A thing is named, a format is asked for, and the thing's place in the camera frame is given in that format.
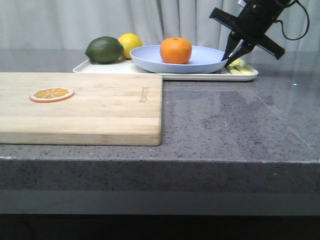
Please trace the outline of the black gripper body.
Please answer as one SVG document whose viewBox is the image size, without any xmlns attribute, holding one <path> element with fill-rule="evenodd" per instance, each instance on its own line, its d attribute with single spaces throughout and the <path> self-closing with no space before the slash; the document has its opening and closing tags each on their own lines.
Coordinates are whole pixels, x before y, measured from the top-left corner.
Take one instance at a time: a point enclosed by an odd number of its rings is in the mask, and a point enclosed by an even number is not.
<svg viewBox="0 0 320 240">
<path fill-rule="evenodd" d="M 210 18 L 236 32 L 241 38 L 237 48 L 242 42 L 249 42 L 272 54 L 277 60 L 285 50 L 266 32 L 274 24 L 285 9 L 284 0 L 248 0 L 238 16 L 233 16 L 219 8 L 214 8 Z"/>
</svg>

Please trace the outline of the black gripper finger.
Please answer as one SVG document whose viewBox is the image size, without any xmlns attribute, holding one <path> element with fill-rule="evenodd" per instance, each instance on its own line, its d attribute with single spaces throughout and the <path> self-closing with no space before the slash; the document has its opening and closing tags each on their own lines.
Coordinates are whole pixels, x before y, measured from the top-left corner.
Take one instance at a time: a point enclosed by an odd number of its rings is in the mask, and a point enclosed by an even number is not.
<svg viewBox="0 0 320 240">
<path fill-rule="evenodd" d="M 224 67 L 227 68 L 227 66 L 232 63 L 234 60 L 239 59 L 240 57 L 250 53 L 254 49 L 255 45 L 250 42 L 243 41 L 240 47 L 238 48 L 238 52 L 236 53 L 236 57 L 232 57 L 231 59 L 227 59 L 227 62 L 225 63 Z"/>
<path fill-rule="evenodd" d="M 236 53 L 238 52 L 238 45 L 242 39 L 236 34 L 236 32 L 231 31 L 226 43 L 226 48 L 224 51 L 224 55 L 221 61 L 230 60 L 233 57 L 236 57 Z"/>
</svg>

